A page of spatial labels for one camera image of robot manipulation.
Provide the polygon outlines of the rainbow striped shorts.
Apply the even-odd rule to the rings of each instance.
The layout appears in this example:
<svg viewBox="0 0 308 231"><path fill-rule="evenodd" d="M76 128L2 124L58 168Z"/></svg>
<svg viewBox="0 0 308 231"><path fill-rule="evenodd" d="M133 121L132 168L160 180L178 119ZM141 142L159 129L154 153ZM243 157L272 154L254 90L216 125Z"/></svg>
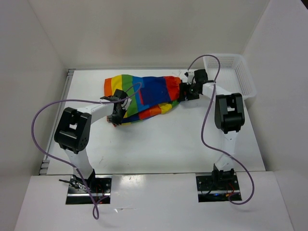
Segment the rainbow striped shorts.
<svg viewBox="0 0 308 231"><path fill-rule="evenodd" d="M131 104L122 120L122 124L129 124L166 114L176 107L180 83L181 79L173 76L118 75L105 80L104 95L121 99L136 93L131 97Z"/></svg>

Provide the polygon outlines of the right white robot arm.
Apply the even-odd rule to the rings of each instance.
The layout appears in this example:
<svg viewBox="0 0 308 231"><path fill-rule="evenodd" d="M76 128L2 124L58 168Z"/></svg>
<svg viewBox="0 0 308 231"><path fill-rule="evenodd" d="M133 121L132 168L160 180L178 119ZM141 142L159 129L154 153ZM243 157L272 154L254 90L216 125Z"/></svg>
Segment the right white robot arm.
<svg viewBox="0 0 308 231"><path fill-rule="evenodd" d="M215 103L214 122L220 131L220 149L228 154L221 156L214 163L211 184L222 189L233 180L235 143L241 127L245 122L244 103L240 93L231 93L209 80L204 69L187 71L187 81L180 83L179 101L199 99L200 95L212 98Z"/></svg>

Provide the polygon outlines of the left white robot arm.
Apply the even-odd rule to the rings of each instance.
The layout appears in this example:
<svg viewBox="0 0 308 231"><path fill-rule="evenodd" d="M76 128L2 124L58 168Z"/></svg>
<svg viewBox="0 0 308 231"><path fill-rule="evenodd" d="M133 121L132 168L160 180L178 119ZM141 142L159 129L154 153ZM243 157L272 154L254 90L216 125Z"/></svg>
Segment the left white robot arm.
<svg viewBox="0 0 308 231"><path fill-rule="evenodd" d="M98 104L78 109L67 107L63 110L54 140L74 165L73 179L83 191L89 193L98 185L86 150L91 125L104 117L115 126L121 125L131 101L127 93L116 89L113 95L101 97Z"/></svg>

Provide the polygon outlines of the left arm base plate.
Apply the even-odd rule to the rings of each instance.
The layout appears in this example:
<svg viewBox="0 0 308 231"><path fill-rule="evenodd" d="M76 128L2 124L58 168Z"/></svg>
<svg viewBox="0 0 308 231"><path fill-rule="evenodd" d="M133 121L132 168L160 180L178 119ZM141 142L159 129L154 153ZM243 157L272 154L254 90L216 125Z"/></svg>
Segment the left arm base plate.
<svg viewBox="0 0 308 231"><path fill-rule="evenodd" d="M80 182L76 181L73 176L70 180L59 180L68 183L66 196L66 205L88 205L92 200L85 188ZM91 195L98 204L110 204L111 201L111 175L96 175L96 185L90 186Z"/></svg>

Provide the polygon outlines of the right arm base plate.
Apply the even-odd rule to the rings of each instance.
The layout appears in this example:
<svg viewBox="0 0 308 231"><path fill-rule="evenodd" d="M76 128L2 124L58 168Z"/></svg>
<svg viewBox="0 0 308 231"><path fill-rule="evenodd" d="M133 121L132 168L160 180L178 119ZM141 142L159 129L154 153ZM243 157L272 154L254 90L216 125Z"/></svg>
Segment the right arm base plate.
<svg viewBox="0 0 308 231"><path fill-rule="evenodd" d="M228 197L232 201L242 201L240 187L237 176L234 175L233 179L213 183L212 176L207 174L196 174L196 185L198 202L225 202Z"/></svg>

